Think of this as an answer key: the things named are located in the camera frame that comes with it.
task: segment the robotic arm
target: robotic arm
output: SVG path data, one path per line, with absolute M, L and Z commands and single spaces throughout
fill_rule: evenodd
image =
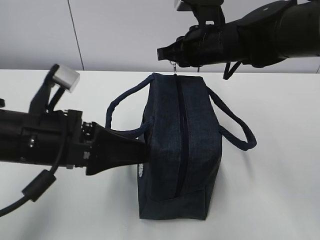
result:
M 263 68 L 288 58 L 320 56 L 320 2 L 279 0 L 225 23 L 224 0 L 175 0 L 178 11 L 192 11 L 198 25 L 173 44 L 157 50 L 159 60 L 180 67 L 227 63 L 224 79 L 240 64 Z M 237 62 L 229 71 L 230 62 Z
M 48 165 L 25 189 L 23 197 L 0 210 L 0 217 L 28 200 L 35 202 L 56 180 L 59 166 L 86 167 L 86 175 L 146 161 L 146 145 L 137 139 L 104 128 L 96 122 L 82 122 L 77 110 L 54 111 L 65 92 L 72 92 L 79 73 L 55 64 L 32 99 L 29 112 L 0 109 L 0 161 Z M 59 89 L 49 102 L 51 89 Z M 0 100 L 0 107 L 5 101 Z

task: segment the white logo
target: white logo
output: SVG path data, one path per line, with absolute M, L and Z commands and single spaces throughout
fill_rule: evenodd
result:
M 144 165 L 143 165 L 143 163 L 140 163 L 140 164 L 138 165 L 138 175 L 139 175 L 139 178 L 141 178 L 143 174 L 144 174 Z
M 90 152 L 89 151 L 85 151 L 83 153 L 83 159 L 89 159 L 90 158 Z

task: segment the bag handle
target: bag handle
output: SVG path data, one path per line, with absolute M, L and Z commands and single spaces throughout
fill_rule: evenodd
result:
M 227 114 L 230 118 L 232 118 L 236 123 L 238 123 L 245 134 L 246 141 L 242 141 L 236 136 L 234 136 L 231 132 L 225 129 L 223 126 L 219 126 L 219 132 L 233 145 L 237 148 L 247 151 L 249 149 L 253 149 L 257 145 L 257 140 L 248 127 L 248 125 L 242 121 L 239 117 L 237 117 L 228 107 L 227 105 L 215 94 L 209 87 L 207 87 L 207 91 L 213 100 L 214 104 L 217 105 L 225 114 Z
M 114 101 L 112 101 L 106 111 L 105 115 L 105 128 L 111 129 L 111 121 L 112 121 L 112 114 L 115 111 L 116 107 L 119 105 L 121 101 L 123 101 L 128 96 L 138 92 L 139 90 L 143 89 L 145 86 L 150 84 L 154 80 L 154 76 L 150 75 L 148 76 L 144 81 L 139 83 L 137 86 L 129 89 L 128 91 L 124 92 L 120 96 L 118 96 Z M 154 116 L 151 116 L 147 121 L 145 121 L 139 128 L 129 131 L 115 131 L 116 133 L 119 133 L 121 135 L 124 135 L 128 138 L 138 138 L 140 137 L 144 132 L 149 130 L 155 123 Z

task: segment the navy blue bag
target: navy blue bag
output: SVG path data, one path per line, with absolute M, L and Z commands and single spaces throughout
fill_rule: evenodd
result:
M 110 104 L 106 128 L 111 128 L 115 107 L 148 84 L 141 127 L 121 132 L 148 146 L 148 163 L 138 165 L 140 218 L 205 220 L 221 162 L 222 136 L 243 151 L 256 146 L 255 136 L 202 77 L 158 73 Z M 219 124 L 209 96 L 242 127 L 247 142 Z

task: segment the zipper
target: zipper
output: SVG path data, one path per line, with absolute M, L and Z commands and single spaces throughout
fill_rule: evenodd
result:
M 183 184 L 186 179 L 188 162 L 189 162 L 189 131 L 187 122 L 187 112 L 185 106 L 184 94 L 182 92 L 181 80 L 178 76 L 175 76 L 176 89 L 178 94 L 178 105 L 180 113 L 180 133 L 181 133 L 181 156 L 180 156 L 180 166 L 178 173 L 178 181 L 176 185 L 174 197 L 178 197 L 181 194 Z

